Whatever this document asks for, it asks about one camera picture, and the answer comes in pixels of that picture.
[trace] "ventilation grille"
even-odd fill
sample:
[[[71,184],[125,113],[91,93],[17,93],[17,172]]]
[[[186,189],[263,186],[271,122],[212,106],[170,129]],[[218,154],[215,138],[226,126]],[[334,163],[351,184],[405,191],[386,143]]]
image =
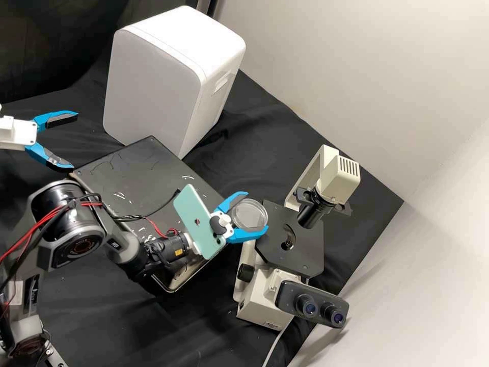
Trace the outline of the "ventilation grille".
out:
[[[340,169],[352,176],[360,176],[360,167],[358,167],[358,163],[342,156],[340,157]]]

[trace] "white box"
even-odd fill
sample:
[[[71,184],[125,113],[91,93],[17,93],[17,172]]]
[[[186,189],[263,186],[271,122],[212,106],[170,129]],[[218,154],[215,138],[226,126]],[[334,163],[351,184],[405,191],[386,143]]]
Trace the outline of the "white box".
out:
[[[217,122],[245,48],[240,36],[187,6],[118,30],[105,130],[126,145],[154,135],[184,157]]]

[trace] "eyepiece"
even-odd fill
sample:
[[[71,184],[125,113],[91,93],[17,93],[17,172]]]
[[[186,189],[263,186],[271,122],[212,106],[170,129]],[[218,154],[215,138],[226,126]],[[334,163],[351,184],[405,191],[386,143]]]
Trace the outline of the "eyepiece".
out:
[[[343,312],[333,303],[325,303],[321,308],[321,316],[333,324],[333,327],[342,327],[345,323]]]
[[[316,317],[318,313],[318,307],[314,298],[307,294],[297,296],[295,299],[295,309],[299,314],[307,318]]]

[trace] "label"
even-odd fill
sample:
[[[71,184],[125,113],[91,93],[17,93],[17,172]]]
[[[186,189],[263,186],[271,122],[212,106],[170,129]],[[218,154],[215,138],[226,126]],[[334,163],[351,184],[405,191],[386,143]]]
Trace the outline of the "label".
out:
[[[22,280],[18,281],[9,281],[9,297],[8,299],[12,298],[12,295],[14,295],[14,298],[12,298],[12,301],[10,301],[11,306],[21,306],[22,305],[22,294],[23,294],[23,286],[24,282]]]
[[[24,293],[24,313],[35,311],[37,305],[37,296],[39,294],[39,274],[30,277],[25,281],[25,293]]]
[[[275,324],[272,324],[271,322],[268,322],[268,321],[265,321],[263,323],[263,325],[266,326],[266,327],[269,327],[270,329],[275,329],[275,330],[280,329],[280,326],[275,325]]]
[[[122,246],[119,245],[117,242],[115,242],[114,239],[108,240],[107,243],[112,247],[114,247],[117,251],[119,251],[122,248]]]

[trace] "black fabric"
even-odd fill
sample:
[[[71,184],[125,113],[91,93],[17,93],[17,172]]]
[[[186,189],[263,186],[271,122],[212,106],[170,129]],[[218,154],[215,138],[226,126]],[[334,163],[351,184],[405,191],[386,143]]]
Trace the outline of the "black fabric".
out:
[[[40,141],[80,166],[120,147],[102,127],[107,63],[72,87],[4,105],[29,119],[46,111],[80,113],[77,123]],[[184,161],[221,195],[247,190],[281,203],[319,146],[327,141],[240,72],[217,125]],[[352,218],[325,221],[325,261],[312,285],[337,293],[402,204],[368,172],[351,197]],[[24,152],[0,151],[0,235],[14,227],[25,198],[61,178]],[[240,245],[229,245],[174,294],[154,298],[98,251],[48,274],[40,315],[53,343],[77,366],[261,366],[277,333],[236,318],[232,300]],[[270,365],[286,366],[312,325],[294,320]]]
[[[66,88],[93,64],[127,0],[0,0],[0,103]]]

